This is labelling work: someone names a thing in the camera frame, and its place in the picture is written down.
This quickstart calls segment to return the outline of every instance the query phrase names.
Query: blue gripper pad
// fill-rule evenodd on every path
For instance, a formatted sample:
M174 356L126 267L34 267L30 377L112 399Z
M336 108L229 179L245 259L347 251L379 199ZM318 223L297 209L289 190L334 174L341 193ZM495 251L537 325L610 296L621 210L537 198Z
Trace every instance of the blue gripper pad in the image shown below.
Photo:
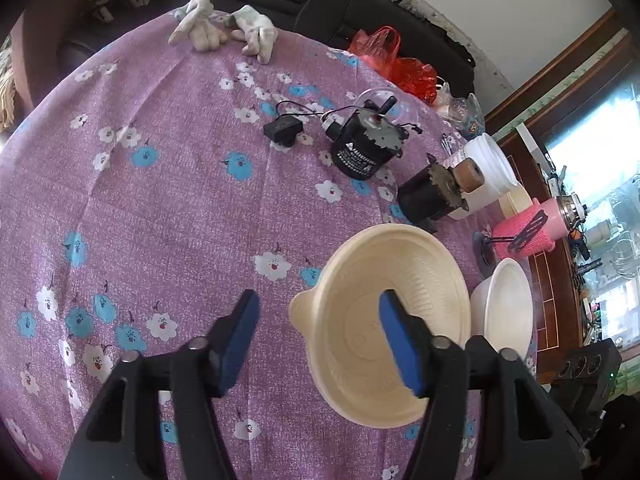
M232 333L220 359L218 387L222 395L238 380L259 317L258 295L253 290L244 291L230 316L234 322L231 327Z
M412 323L417 319L426 329L424 322L407 314L394 290L386 290L380 295L378 313L402 382L416 397L423 397L426 386L422 376L422 359L412 338L412 332L416 329Z

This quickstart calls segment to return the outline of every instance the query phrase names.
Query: floral tablecloth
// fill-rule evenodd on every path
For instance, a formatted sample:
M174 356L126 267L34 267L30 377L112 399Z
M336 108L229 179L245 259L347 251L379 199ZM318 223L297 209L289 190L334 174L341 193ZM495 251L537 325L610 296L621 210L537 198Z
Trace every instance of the floral tablecloth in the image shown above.
M313 384L287 305L352 235L405 221L398 183L424 167L427 152L445 158L440 139L455 145L456 134L422 107L424 134L404 157L367 182L350 180L332 166L318 119L301 118L292 148L270 143L262 126L280 100L332 109L389 83L357 57L290 32L261 66L235 42L208 54L188 41L171 48L174 27L161 16L93 56L0 156L2 419L34 468L55 478L123 351L171 351L254 288L262 305L254 341L237 386L215 403L238 478L401 475L417 424L373 430L335 413ZM493 205L439 222L469 290L482 280L471 234L501 219ZM170 395L159 401L178 478ZM472 394L460 478L472 470L478 426Z

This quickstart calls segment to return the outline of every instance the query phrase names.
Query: glove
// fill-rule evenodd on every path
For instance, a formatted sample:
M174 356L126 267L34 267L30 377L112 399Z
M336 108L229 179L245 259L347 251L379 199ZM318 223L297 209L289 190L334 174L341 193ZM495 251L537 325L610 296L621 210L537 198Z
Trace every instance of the glove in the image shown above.
M174 46L187 36L198 52L216 50L221 43L226 43L227 35L211 25L209 16L213 12L210 0L190 0L185 6L175 10L174 16L180 20L169 37L169 44Z
M269 62L278 29L267 16L260 14L252 6L245 5L229 15L226 26L234 29L231 32L234 40L246 41L246 46L242 49L245 56L257 54L261 64Z

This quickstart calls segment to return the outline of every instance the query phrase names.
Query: bowl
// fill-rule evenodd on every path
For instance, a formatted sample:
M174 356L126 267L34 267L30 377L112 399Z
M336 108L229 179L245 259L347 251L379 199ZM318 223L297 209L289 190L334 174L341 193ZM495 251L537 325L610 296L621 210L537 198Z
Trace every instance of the bowl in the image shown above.
M513 348L521 359L533 330L533 300L522 267L505 258L471 294L471 333L482 335L495 351Z
M426 408L404 386L380 324L380 294L388 288L434 335L464 346L471 320L462 273L443 244L409 225L359 232L329 259L317 285L289 305L320 394L340 415L370 428L404 426Z
M500 203L500 209L502 214L506 218L516 216L518 213L522 213L525 209L530 208L533 205L531 197L527 190L524 189L522 184L518 184L514 189L511 189L505 195L502 195L498 202Z

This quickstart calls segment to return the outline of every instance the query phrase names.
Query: beige bowl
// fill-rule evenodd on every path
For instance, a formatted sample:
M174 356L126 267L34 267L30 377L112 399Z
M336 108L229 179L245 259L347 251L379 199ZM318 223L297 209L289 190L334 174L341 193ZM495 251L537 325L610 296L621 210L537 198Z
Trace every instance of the beige bowl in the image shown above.
M434 335L464 346L471 319L462 273L443 244L409 225L378 225L350 238L318 284L289 305L316 387L336 412L370 428L404 426L426 408L402 383L380 326L379 298L388 288Z
M511 218L533 205L533 201L524 189L522 184L518 184L514 189L498 199L500 209L505 218Z

